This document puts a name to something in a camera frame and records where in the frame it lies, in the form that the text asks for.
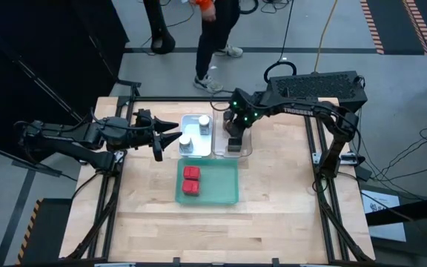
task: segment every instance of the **black pants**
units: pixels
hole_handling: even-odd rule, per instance
[[[227,45],[228,35],[240,17],[239,0],[216,0],[216,21],[202,20],[202,35],[197,49],[196,72],[204,79],[215,50]]]

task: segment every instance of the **hand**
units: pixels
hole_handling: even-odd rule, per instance
[[[214,22],[215,17],[215,6],[212,4],[208,9],[202,11],[202,19],[206,22]]]

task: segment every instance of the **green tray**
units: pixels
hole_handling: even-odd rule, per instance
[[[200,168],[197,197],[182,192],[185,166]],[[177,162],[177,202],[189,205],[232,205],[238,199],[238,162],[235,159],[184,158]]]

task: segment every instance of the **orange sleeve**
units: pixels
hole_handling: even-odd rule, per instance
[[[204,11],[212,5],[212,0],[196,0],[196,4],[199,5],[201,11]]]

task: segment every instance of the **small bottle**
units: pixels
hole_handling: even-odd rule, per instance
[[[211,132],[210,129],[211,118],[206,115],[199,117],[199,129],[201,135],[208,135]]]
[[[193,145],[192,140],[189,136],[183,134],[179,138],[179,149],[183,153],[192,153]]]

